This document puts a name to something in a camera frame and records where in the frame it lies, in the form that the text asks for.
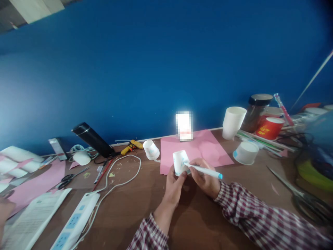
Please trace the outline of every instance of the plaid shirt sleeve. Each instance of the plaid shirt sleeve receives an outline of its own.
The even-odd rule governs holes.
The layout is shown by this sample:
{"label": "plaid shirt sleeve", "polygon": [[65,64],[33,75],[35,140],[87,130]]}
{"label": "plaid shirt sleeve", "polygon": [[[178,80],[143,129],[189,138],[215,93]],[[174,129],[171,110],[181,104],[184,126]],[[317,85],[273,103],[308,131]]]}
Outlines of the plaid shirt sleeve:
{"label": "plaid shirt sleeve", "polygon": [[136,231],[131,244],[127,250],[132,249],[169,249],[167,245],[168,236],[166,236],[156,224],[153,214],[148,219],[144,219],[139,229]]}
{"label": "plaid shirt sleeve", "polygon": [[332,249],[332,241],[306,220],[269,207],[238,183],[221,182],[215,202],[224,217],[262,249]]}

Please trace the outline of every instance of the white cable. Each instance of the white cable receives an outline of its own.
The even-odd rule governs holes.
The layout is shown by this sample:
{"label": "white cable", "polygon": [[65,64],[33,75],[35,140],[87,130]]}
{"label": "white cable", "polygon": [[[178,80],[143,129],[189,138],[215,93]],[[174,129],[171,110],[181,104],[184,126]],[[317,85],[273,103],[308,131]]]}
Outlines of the white cable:
{"label": "white cable", "polygon": [[[70,149],[69,153],[73,155],[74,153],[76,153],[76,152],[78,152],[78,151],[95,152],[96,150],[93,149],[92,147],[84,148],[82,145],[80,145],[80,144],[76,144],[76,145],[74,145],[74,146]],[[96,154],[94,154],[94,155],[91,155],[90,153],[88,153],[88,155],[89,155],[89,157],[93,160],[93,159],[95,159],[95,158],[99,155],[99,153],[96,153]],[[68,161],[69,161],[69,162],[73,162],[73,161],[74,161],[74,160],[73,160],[73,156],[71,156],[71,157],[69,158]]]}
{"label": "white cable", "polygon": [[320,66],[320,68],[317,70],[316,74],[312,77],[311,81],[309,82],[309,84],[305,87],[305,89],[303,90],[303,92],[301,93],[301,95],[299,96],[299,98],[296,100],[296,102],[294,103],[294,105],[291,107],[291,109],[289,110],[289,112],[293,109],[293,107],[296,105],[296,103],[299,101],[299,99],[301,99],[301,97],[303,96],[303,94],[305,93],[305,91],[310,87],[311,83],[316,79],[317,75],[320,73],[320,71],[323,69],[323,67],[325,67],[326,63],[330,60],[330,58],[333,56],[333,50],[331,51],[331,53],[328,55],[328,57],[326,57],[325,61],[323,62],[323,64]]}
{"label": "white cable", "polygon": [[109,190],[109,192],[107,192],[106,195],[104,195],[104,197],[100,200],[100,202],[98,203],[98,205],[97,205],[97,207],[96,207],[96,211],[95,211],[94,217],[93,217],[93,219],[91,220],[91,223],[90,223],[90,226],[89,226],[88,230],[87,230],[87,231],[81,236],[81,238],[76,242],[76,244],[75,244],[70,250],[74,250],[74,249],[78,246],[78,244],[84,239],[84,237],[88,234],[88,232],[90,231],[90,228],[91,228],[91,226],[93,225],[94,220],[95,220],[95,217],[96,217],[96,215],[97,215],[98,209],[100,208],[100,205],[101,205],[102,201],[104,200],[104,198],[105,198],[106,196],[108,196],[108,194],[111,193],[112,190],[113,190],[115,187],[122,186],[122,185],[125,185],[125,184],[129,183],[130,181],[132,181],[132,180],[138,175],[138,173],[139,173],[139,171],[140,171],[140,168],[141,168],[141,159],[140,159],[139,157],[137,157],[137,156],[134,156],[134,155],[126,155],[126,156],[124,156],[124,157],[121,157],[121,158],[117,159],[117,160],[111,165],[111,168],[109,169],[108,174],[106,175],[106,183],[105,183],[105,187],[102,188],[102,189],[96,190],[96,191],[92,192],[91,194],[101,192],[101,191],[103,191],[104,189],[106,189],[106,188],[108,187],[108,176],[109,176],[109,173],[110,173],[112,167],[114,166],[114,164],[115,164],[117,161],[119,161],[119,160],[121,160],[121,159],[123,159],[123,158],[125,158],[125,157],[128,157],[128,156],[133,156],[133,157],[138,158],[138,159],[140,160],[140,164],[139,164],[138,172],[136,173],[136,175],[135,175],[132,179],[130,179],[129,181],[126,181],[126,182],[124,182],[124,183],[121,183],[121,184],[117,184],[117,185],[115,185],[113,188],[111,188],[111,189]]}

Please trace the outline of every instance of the scissors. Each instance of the scissors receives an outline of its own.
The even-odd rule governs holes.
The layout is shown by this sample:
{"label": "scissors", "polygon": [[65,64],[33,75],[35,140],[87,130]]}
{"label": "scissors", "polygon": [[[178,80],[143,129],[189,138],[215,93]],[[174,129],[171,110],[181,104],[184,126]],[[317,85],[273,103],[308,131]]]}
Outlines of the scissors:
{"label": "scissors", "polygon": [[298,191],[271,168],[269,170],[291,190],[295,206],[302,215],[320,226],[333,224],[333,209],[329,205],[309,193]]}
{"label": "scissors", "polygon": [[60,190],[60,189],[64,188],[65,186],[67,186],[75,176],[85,172],[85,170],[87,170],[88,168],[90,168],[90,167],[85,168],[81,172],[78,172],[76,175],[74,175],[74,174],[66,175],[64,178],[61,179],[61,184],[59,185],[58,189]]}

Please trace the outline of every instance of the blue wall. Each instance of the blue wall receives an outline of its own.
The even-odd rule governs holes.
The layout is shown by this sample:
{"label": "blue wall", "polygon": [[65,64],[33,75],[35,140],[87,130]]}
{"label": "blue wall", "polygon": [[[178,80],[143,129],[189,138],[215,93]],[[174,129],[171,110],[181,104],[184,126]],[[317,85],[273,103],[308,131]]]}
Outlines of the blue wall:
{"label": "blue wall", "polygon": [[[290,108],[332,49],[329,16],[317,0],[72,4],[0,36],[0,149],[52,153],[53,137],[69,149],[83,121],[108,143],[175,134],[176,110],[220,127],[254,93]],[[332,69],[297,109],[331,100]]]}

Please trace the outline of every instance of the hand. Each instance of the hand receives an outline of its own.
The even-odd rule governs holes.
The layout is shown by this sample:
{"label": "hand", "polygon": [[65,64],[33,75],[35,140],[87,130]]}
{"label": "hand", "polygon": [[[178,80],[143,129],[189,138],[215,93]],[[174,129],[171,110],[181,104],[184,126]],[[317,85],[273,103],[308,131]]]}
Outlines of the hand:
{"label": "hand", "polygon": [[159,228],[165,235],[168,235],[172,215],[179,203],[181,188],[187,177],[186,171],[184,171],[176,180],[174,175],[174,166],[172,165],[168,176],[166,177],[165,194],[161,204],[154,212],[154,219]]}
{"label": "hand", "polygon": [[[203,168],[208,168],[210,170],[215,171],[215,168],[209,165],[204,159],[197,158],[190,162],[191,165],[198,165]],[[210,196],[213,199],[216,199],[219,195],[221,183],[217,178],[214,178],[210,175],[203,174],[202,176],[199,172],[190,167],[190,171],[192,173],[192,177],[194,181],[198,184],[198,186],[206,193],[206,195]]]}

